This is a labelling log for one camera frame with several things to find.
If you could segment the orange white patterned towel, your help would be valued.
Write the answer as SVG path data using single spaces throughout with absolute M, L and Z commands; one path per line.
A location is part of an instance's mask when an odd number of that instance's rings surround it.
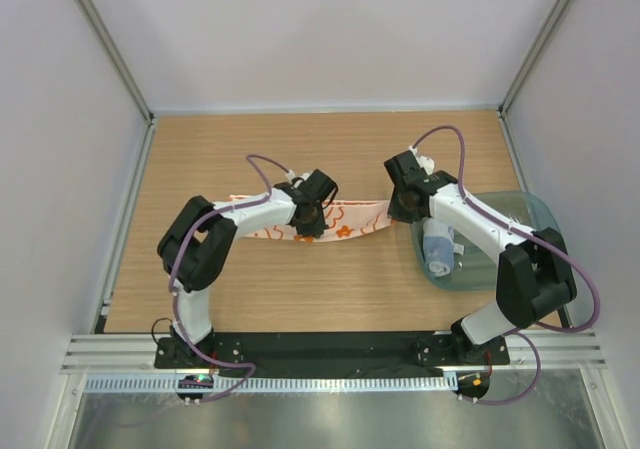
M 388 201 L 343 201 L 329 198 L 312 202 L 323 213 L 325 229 L 319 238 L 302 236 L 290 224 L 265 226 L 246 234 L 249 238 L 298 242 L 338 242 L 371 234 L 393 224 L 388 217 Z

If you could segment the blue bear towel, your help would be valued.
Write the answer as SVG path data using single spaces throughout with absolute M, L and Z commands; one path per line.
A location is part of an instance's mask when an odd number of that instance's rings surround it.
M 422 249 L 426 269 L 436 278 L 449 275 L 454 266 L 453 229 L 433 218 L 426 218 L 422 229 Z

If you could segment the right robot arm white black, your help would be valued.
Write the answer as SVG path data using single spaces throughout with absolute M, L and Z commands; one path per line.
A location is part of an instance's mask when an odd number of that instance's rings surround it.
M 451 326 L 450 351 L 472 365 L 503 335 L 526 329 L 577 295 L 565 244 L 553 228 L 514 223 L 468 192 L 445 171 L 428 173 L 414 149 L 384 162 L 393 184 L 388 215 L 404 223 L 443 223 L 482 250 L 496 265 L 494 300 Z

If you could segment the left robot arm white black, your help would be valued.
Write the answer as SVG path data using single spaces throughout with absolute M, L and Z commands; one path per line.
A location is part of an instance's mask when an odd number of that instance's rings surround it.
M 324 210 L 337 192 L 337 183 L 315 169 L 244 199 L 211 202 L 195 196 L 188 200 L 157 247 L 169 275 L 174 312 L 171 334 L 178 343 L 180 361 L 199 369 L 211 359 L 210 290 L 236 240 L 275 226 L 292 228 L 302 238 L 318 239 L 328 230 Z

